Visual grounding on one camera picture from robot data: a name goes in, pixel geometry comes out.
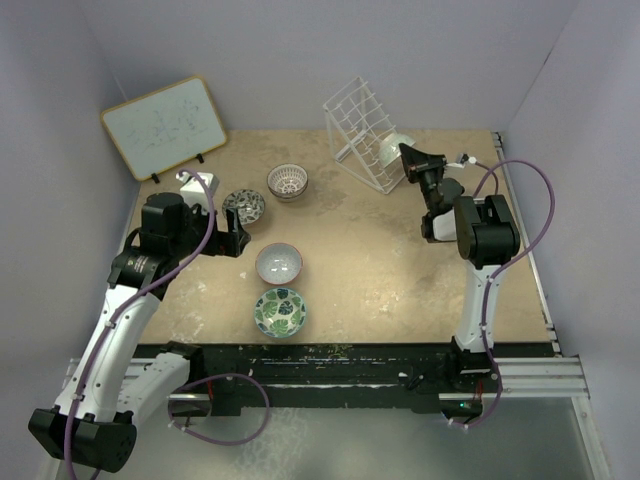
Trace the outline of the white green patterned bowl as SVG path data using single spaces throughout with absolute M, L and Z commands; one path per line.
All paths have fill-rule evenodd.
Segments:
M 406 134 L 401 133 L 391 133 L 387 137 L 385 137 L 379 146 L 378 150 L 378 161 L 379 166 L 382 169 L 385 169 L 389 165 L 391 165 L 400 155 L 400 144 L 406 144 L 408 146 L 413 146 L 416 141 Z

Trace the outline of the red rimmed dotted bowl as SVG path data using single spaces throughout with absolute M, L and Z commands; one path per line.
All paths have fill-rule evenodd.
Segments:
M 286 285 L 293 282 L 303 267 L 299 250 L 287 243 L 265 246 L 257 255 L 255 269 L 258 276 L 271 285 Z

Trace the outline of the white wire dish rack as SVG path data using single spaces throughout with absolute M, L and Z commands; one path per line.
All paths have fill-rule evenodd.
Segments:
M 400 133 L 368 82 L 351 80 L 323 105 L 331 157 L 347 173 L 383 194 L 404 178 L 400 156 L 388 167 L 379 166 L 381 141 Z

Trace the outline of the green leaf pattern bowl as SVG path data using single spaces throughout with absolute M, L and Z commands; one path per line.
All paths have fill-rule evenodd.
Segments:
M 286 339 L 305 324 L 308 309 L 303 297 L 295 290 L 278 287 L 263 293 L 254 305 L 254 322 L 265 335 Z

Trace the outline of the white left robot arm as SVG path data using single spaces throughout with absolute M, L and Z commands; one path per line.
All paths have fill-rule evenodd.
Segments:
M 141 224 L 113 260 L 99 320 L 70 380 L 50 408 L 31 414 L 28 430 L 48 454 L 67 464 L 116 473 L 129 459 L 144 419 L 178 387 L 202 387 L 202 351 L 172 343 L 149 370 L 122 385 L 141 334 L 169 283 L 198 255 L 239 257 L 251 236 L 237 209 L 217 227 L 208 198 L 177 193 L 149 196 Z

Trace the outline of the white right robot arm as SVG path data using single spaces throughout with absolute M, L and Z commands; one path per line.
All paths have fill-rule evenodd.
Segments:
M 520 251 L 520 235 L 502 194 L 475 198 L 447 178 L 443 155 L 428 154 L 405 143 L 400 158 L 409 183 L 420 187 L 427 208 L 421 235 L 430 243 L 454 243 L 465 262 L 466 283 L 460 322 L 451 341 L 446 383 L 467 391 L 492 374 L 493 322 L 503 268 Z

